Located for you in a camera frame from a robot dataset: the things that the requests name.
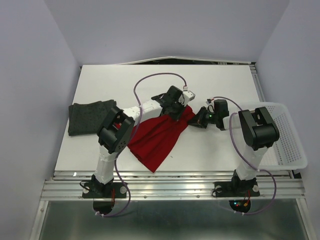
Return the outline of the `dark grey dotted skirt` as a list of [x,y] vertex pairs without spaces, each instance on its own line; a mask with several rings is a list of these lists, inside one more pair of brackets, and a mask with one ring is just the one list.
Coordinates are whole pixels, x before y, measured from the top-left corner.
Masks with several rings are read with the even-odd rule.
[[108,112],[117,106],[113,99],[87,104],[74,103],[68,107],[70,137],[96,134]]

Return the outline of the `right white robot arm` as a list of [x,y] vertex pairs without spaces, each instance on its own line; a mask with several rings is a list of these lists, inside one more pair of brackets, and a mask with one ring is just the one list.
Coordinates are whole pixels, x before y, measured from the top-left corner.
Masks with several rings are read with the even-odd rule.
[[280,131],[266,107],[254,110],[240,108],[230,113],[225,97],[208,99],[208,106],[201,107],[198,113],[187,123],[190,126],[205,129],[215,125],[221,131],[233,132],[240,129],[245,142],[244,151],[238,148],[236,153],[242,162],[234,170],[230,181],[216,181],[212,196],[215,198],[258,197],[257,183],[259,165],[269,148],[280,138]]

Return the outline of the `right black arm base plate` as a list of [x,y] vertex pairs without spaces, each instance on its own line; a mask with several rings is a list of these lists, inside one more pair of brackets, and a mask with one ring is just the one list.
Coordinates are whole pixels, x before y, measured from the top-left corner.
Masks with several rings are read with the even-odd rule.
[[231,181],[217,181],[214,183],[214,189],[211,195],[215,198],[232,198],[240,199],[244,197],[259,197],[260,191],[254,191],[254,186],[257,186],[256,182],[248,183],[241,182],[236,185]]

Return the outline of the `red skirt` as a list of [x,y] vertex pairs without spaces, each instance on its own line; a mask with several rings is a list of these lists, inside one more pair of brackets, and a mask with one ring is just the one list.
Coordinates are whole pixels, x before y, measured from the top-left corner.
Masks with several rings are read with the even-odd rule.
[[192,108],[187,106],[177,121],[169,115],[148,119],[136,129],[128,148],[140,163],[154,173],[174,148],[188,121],[195,116]]

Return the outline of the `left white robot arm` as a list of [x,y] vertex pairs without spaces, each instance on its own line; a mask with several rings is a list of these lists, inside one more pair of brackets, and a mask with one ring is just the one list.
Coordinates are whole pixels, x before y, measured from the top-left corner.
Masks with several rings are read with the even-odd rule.
[[106,115],[97,130],[99,157],[97,168],[89,182],[85,183],[82,197],[88,199],[110,198],[122,186],[114,181],[115,161],[127,147],[134,130],[140,123],[149,119],[168,115],[179,120],[188,103],[195,99],[195,94],[185,86],[183,90],[171,86],[167,92],[151,97],[138,106],[120,109],[115,106]]

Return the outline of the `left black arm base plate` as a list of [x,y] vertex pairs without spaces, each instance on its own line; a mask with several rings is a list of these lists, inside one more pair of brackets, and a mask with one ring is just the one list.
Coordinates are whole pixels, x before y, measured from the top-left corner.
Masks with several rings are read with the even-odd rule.
[[82,198],[84,199],[125,199],[127,189],[121,182],[107,183],[99,189],[91,181],[80,182],[82,187]]

